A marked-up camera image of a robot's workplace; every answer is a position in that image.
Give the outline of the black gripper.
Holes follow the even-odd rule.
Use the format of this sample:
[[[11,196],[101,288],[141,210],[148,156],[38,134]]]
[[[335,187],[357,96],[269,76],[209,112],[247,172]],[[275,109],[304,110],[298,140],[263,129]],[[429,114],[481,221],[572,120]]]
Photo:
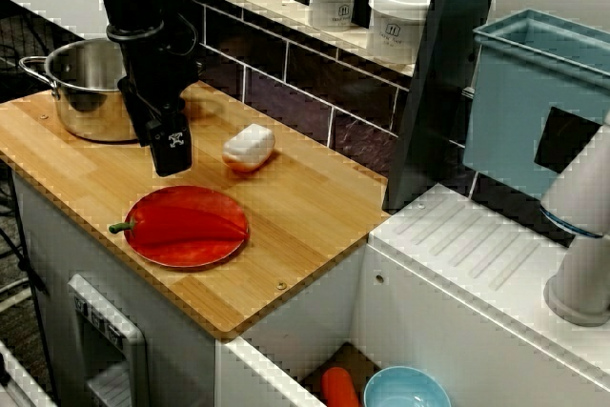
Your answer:
[[[196,28],[177,18],[135,31],[109,25],[107,35],[122,52],[126,75],[118,88],[138,142],[151,149],[156,173],[187,171],[192,166],[192,137],[181,94],[198,78],[193,58]]]

